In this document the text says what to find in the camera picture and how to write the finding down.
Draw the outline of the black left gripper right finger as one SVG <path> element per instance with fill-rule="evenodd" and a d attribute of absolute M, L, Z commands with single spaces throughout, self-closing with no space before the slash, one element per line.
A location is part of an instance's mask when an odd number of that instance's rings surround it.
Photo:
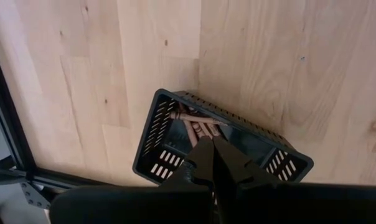
<path fill-rule="evenodd" d="M 213 138 L 213 180 L 220 222 L 250 224 L 266 217 L 257 189 L 281 181 L 221 137 Z"/>

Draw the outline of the black plastic basket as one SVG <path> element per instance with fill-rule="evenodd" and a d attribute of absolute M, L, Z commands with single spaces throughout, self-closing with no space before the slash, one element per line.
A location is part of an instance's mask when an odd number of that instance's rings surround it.
<path fill-rule="evenodd" d="M 313 168 L 313 160 L 298 152 L 284 137 L 205 101 L 188 91 L 155 92 L 139 142 L 133 171 L 155 184 L 163 183 L 192 150 L 181 120 L 170 117 L 180 105 L 198 115 L 223 122 L 221 135 L 256 165 L 277 178 L 301 181 Z"/>

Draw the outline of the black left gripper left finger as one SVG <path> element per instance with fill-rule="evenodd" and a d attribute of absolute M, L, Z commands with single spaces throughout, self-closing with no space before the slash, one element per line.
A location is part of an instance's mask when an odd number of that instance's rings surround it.
<path fill-rule="evenodd" d="M 184 162 L 160 187 L 204 185 L 213 187 L 214 142 L 209 137 L 199 142 L 185 157 Z"/>

